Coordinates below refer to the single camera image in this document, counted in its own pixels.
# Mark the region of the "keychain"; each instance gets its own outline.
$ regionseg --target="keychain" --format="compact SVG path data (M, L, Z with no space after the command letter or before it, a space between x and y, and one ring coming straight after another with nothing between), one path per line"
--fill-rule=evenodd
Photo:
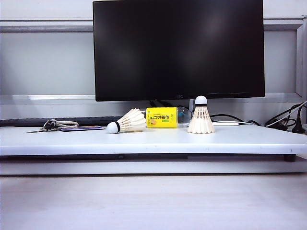
M63 127L78 127L79 124L74 121L57 121L56 119L47 120L43 127L37 131L30 131L27 133L40 133L40 132L49 132L49 131L58 131Z

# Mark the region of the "plastic bottle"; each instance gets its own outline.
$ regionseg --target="plastic bottle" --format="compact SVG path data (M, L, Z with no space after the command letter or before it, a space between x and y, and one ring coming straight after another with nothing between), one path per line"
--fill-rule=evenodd
M147 108L145 113L147 128L180 128L187 126L192 112L182 106Z

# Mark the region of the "shuttlecock on its side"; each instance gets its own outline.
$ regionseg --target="shuttlecock on its side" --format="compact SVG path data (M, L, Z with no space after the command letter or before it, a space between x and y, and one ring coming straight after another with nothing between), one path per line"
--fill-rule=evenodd
M119 132L142 131L146 127L146 119L140 109L131 109L121 119L107 125L106 131L114 134Z
M195 100L195 112L190 122L189 133L214 133L214 126L207 109L207 98L198 96Z

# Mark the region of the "keys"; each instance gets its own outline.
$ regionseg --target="keys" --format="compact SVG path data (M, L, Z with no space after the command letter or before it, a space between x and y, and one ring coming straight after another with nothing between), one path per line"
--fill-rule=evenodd
M27 133L41 133L41 132L50 132L50 131L58 131L59 129L58 128L54 128L54 129L45 129L45 128L42 128L40 130L36 130L36 131L30 131L30 132L27 132Z
M58 130L59 128L56 125L56 120L51 119L47 120L47 122L44 124L42 128L40 128L40 130L30 131L27 133L40 133L40 132L49 132L49 131L58 131Z

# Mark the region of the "monitor stand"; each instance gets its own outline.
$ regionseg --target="monitor stand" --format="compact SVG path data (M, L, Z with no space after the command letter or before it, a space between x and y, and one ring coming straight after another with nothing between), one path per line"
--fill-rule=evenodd
M193 108L194 108L194 99L190 99L189 100L189 110L193 112Z

